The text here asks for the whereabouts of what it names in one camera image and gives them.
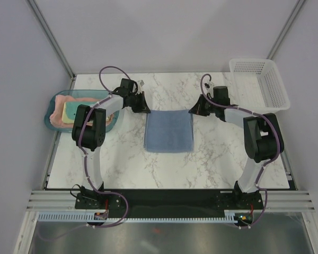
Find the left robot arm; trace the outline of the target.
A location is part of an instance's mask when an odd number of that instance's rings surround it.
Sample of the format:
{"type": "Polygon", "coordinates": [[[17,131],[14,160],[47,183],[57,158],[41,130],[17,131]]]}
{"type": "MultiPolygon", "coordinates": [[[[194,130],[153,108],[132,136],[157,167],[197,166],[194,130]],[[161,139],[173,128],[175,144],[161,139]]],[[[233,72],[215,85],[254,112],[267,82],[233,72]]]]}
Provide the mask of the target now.
{"type": "Polygon", "coordinates": [[[92,106],[81,104],[77,107],[72,139],[83,153],[84,179],[82,186],[91,192],[87,202],[93,208],[105,203],[103,179],[100,168],[100,149],[106,136],[106,118],[115,112],[131,108],[133,113],[149,114],[145,93],[134,80],[121,80],[120,86],[92,106]]]}

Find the pink towel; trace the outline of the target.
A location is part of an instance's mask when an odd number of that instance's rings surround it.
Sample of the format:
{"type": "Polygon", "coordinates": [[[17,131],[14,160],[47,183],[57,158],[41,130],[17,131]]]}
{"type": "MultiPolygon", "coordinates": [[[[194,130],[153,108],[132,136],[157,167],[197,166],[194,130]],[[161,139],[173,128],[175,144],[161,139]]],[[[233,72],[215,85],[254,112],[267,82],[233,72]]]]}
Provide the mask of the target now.
{"type": "Polygon", "coordinates": [[[74,98],[70,95],[56,95],[55,97],[55,109],[51,113],[49,119],[52,126],[60,129],[71,129],[73,127],[73,124],[65,124],[62,121],[62,113],[63,113],[63,107],[65,102],[69,101],[97,101],[96,98],[90,98],[90,97],[82,97],[82,98],[74,98]]]}

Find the blue patterned towel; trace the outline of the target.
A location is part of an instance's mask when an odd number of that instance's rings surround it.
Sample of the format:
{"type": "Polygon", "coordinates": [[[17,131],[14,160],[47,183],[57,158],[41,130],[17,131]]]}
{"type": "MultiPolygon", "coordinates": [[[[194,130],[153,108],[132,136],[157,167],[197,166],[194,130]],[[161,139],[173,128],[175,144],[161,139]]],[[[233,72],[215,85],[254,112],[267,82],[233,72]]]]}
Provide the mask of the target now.
{"type": "Polygon", "coordinates": [[[192,114],[188,110],[151,111],[146,116],[144,148],[152,153],[192,152],[192,114]]]}

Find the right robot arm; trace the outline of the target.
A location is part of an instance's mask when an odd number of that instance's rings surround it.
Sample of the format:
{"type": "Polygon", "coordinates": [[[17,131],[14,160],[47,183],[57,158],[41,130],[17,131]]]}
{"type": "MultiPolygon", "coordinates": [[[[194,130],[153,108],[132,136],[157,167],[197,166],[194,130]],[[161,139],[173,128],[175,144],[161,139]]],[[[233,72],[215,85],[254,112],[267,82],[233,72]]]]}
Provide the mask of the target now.
{"type": "Polygon", "coordinates": [[[226,86],[216,86],[207,94],[202,93],[189,113],[199,116],[214,114],[221,121],[242,128],[248,159],[231,198],[235,207],[245,208],[251,203],[250,194],[261,189],[259,181],[266,165],[276,160],[284,150],[275,114],[252,113],[232,104],[226,86]]]}

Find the green yellow towel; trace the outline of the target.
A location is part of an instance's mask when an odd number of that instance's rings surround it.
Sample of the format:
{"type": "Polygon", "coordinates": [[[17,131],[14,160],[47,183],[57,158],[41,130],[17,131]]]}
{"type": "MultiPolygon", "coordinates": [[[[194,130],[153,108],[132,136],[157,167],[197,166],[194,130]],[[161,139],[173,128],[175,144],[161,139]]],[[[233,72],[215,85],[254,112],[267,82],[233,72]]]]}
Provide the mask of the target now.
{"type": "Polygon", "coordinates": [[[93,106],[97,101],[69,101],[64,103],[62,121],[65,124],[73,124],[76,117],[77,108],[80,105],[93,106]]]}

